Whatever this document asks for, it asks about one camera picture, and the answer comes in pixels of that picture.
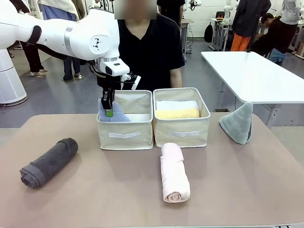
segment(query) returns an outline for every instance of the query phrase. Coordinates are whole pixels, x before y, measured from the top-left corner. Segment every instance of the basket handle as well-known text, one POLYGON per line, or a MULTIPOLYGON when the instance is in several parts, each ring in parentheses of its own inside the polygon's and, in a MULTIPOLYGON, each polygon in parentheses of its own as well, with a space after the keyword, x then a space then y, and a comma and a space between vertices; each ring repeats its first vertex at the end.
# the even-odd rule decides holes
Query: basket handle
POLYGON ((139 135, 142 135, 142 133, 141 132, 134 132, 134 133, 130 133, 130 134, 109 133, 108 137, 116 138, 116 139, 130 139, 130 138, 134 138, 139 135))
POLYGON ((196 132, 170 132, 167 131, 168 135, 172 135, 175 137, 186 137, 186 136, 199 136, 200 132, 196 131, 196 132))

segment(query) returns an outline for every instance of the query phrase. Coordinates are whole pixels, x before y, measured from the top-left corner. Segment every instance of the backpack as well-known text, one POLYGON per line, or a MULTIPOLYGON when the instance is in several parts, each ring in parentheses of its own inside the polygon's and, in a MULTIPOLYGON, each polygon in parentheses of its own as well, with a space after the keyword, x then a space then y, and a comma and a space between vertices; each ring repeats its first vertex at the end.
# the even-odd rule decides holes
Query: backpack
POLYGON ((207 26, 206 30, 205 30, 205 36, 204 39, 207 43, 211 43, 212 42, 212 36, 213 36, 213 27, 210 24, 207 26))

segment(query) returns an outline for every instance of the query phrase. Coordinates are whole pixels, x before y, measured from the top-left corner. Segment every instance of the black pants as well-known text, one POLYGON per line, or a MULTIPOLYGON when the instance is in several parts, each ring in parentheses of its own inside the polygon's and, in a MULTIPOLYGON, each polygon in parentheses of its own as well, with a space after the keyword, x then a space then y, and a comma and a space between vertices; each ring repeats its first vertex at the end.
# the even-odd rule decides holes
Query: black pants
POLYGON ((75 74, 80 73, 80 60, 79 58, 67 56, 65 60, 63 60, 63 65, 65 68, 65 76, 63 80, 71 80, 73 79, 72 74, 72 62, 75 74))
POLYGON ((21 41, 22 48, 29 63, 31 72, 39 72, 44 67, 41 65, 38 49, 34 45, 30 45, 21 41))

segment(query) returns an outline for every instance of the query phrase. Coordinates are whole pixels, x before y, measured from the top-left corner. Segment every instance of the gray shirt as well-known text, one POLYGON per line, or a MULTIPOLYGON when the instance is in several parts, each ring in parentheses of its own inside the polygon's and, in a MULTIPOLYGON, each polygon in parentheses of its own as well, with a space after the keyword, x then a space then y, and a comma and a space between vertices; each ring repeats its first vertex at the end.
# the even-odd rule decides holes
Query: gray shirt
POLYGON ((288 25, 298 24, 299 20, 301 19, 300 8, 300 0, 284 0, 282 5, 284 12, 280 21, 288 25))

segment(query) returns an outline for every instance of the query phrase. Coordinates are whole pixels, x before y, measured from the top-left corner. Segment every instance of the folded white towel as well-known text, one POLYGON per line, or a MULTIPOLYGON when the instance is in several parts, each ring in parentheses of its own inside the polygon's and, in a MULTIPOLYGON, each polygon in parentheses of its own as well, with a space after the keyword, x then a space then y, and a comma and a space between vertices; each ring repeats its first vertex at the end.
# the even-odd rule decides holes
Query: folded white towel
POLYGON ((157 101, 156 110, 183 110, 189 108, 199 109, 197 101, 157 101))
POLYGON ((163 200, 168 203, 180 203, 188 200, 190 184, 180 147, 175 143, 166 143, 162 146, 161 154, 163 200))

